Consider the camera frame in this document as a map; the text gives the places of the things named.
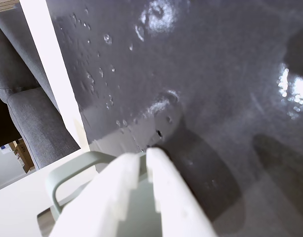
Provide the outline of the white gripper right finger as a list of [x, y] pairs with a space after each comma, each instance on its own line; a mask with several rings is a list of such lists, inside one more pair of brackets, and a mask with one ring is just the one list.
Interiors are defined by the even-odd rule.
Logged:
[[153, 184], [155, 209], [161, 214], [162, 236], [216, 236], [210, 220], [162, 149], [147, 149], [146, 168], [148, 181]]

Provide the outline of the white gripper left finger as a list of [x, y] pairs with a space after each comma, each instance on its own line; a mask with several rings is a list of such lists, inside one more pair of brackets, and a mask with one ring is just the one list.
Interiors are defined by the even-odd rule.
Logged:
[[[62, 207], [56, 199], [60, 185], [99, 164], [108, 164], [80, 194]], [[100, 152], [84, 153], [48, 175], [48, 193], [58, 219], [52, 237], [114, 237], [118, 223], [127, 217], [130, 192], [138, 186], [140, 156], [114, 157]]]

